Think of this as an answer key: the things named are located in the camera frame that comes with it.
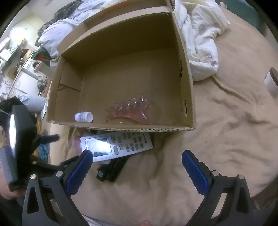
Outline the person's left hand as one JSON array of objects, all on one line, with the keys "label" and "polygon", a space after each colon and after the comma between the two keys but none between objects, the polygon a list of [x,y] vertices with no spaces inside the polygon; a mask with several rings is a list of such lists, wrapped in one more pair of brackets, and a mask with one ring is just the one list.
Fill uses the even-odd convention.
[{"label": "person's left hand", "polygon": [[21,187],[18,190],[15,190],[12,192],[10,191],[10,189],[7,185],[7,182],[6,182],[6,178],[4,175],[4,170],[3,170],[2,165],[1,165],[1,169],[0,169],[0,178],[1,178],[0,193],[4,199],[12,200],[12,199],[23,197],[25,195],[25,193],[26,193],[25,187]]}]

